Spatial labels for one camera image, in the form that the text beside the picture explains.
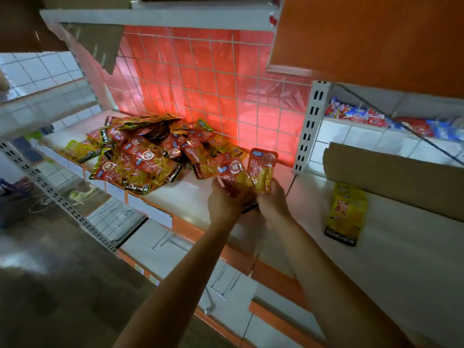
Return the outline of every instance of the person's right hand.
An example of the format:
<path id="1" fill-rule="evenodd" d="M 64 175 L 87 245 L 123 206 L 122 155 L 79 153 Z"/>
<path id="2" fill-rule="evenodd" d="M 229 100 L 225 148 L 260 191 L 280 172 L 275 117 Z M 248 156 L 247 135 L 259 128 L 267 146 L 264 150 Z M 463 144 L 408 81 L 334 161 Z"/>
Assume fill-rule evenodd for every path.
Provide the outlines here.
<path id="1" fill-rule="evenodd" d="M 269 225 L 279 222 L 282 218 L 291 217 L 285 190 L 275 178 L 270 182 L 270 192 L 259 194 L 257 201 L 259 210 Z"/>

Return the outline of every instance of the gray floor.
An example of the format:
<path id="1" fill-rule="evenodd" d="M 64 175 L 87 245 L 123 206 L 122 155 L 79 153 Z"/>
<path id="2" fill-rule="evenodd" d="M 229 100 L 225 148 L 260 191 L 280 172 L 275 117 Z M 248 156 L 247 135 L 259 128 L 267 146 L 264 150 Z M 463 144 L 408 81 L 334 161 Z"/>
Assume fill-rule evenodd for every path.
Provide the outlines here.
<path id="1" fill-rule="evenodd" d="M 154 285 L 58 206 L 21 218 L 0 230 L 0 347 L 111 347 Z M 180 347 L 233 345 L 194 316 Z"/>

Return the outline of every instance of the candy pile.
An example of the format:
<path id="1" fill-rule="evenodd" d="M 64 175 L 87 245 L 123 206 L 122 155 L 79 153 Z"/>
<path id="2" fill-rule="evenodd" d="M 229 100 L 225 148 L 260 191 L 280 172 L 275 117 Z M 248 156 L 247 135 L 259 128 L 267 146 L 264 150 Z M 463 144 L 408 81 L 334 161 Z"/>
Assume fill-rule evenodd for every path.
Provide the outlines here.
<path id="1" fill-rule="evenodd" d="M 243 189 L 262 193 L 270 188 L 276 152 L 253 149 L 248 169 L 246 153 L 204 121 L 185 121 L 165 114 L 144 117 L 108 116 L 104 127 L 71 140 L 62 154 L 83 163 L 99 156 L 90 179 L 104 180 L 136 194 L 147 194 L 175 181 L 190 163 L 197 179 L 219 175 L 233 197 Z"/>
<path id="2" fill-rule="evenodd" d="M 416 133 L 426 137 L 464 141 L 464 129 L 454 127 L 452 124 L 453 122 L 400 116 L 395 117 L 395 121 L 392 121 L 384 114 L 375 112 L 372 109 L 360 109 L 357 106 L 351 106 L 347 103 L 341 102 L 336 98 L 332 98 L 332 100 L 330 100 L 330 104 L 325 114 L 328 117 L 367 123 L 372 126 L 405 130 L 400 124 L 400 122 L 403 122 L 403 124 L 414 130 Z"/>

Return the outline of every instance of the red plastic sheet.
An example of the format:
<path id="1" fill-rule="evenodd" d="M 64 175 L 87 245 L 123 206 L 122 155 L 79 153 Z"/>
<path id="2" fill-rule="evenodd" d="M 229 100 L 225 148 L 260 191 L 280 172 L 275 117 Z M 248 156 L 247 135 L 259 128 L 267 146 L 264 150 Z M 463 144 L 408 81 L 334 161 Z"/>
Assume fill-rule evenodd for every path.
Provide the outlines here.
<path id="1" fill-rule="evenodd" d="M 113 75 L 119 110 L 206 119 L 244 149 L 278 151 L 293 165 L 311 80 L 267 73 L 273 33 L 126 26 Z"/>

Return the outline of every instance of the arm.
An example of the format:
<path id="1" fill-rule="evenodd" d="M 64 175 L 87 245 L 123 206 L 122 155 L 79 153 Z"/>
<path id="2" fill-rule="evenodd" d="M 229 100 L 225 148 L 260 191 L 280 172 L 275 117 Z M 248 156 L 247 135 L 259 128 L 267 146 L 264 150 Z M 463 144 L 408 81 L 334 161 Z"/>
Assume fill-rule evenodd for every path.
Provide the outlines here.
<path id="1" fill-rule="evenodd" d="M 312 312 L 331 347 L 413 347 L 400 328 L 322 251 L 290 215 L 276 180 L 258 196 L 268 228 L 282 242 Z"/>
<path id="2" fill-rule="evenodd" d="M 246 193 L 229 197 L 213 179 L 208 199 L 210 227 L 145 300 L 113 348 L 177 347 L 240 216 L 245 197 Z"/>

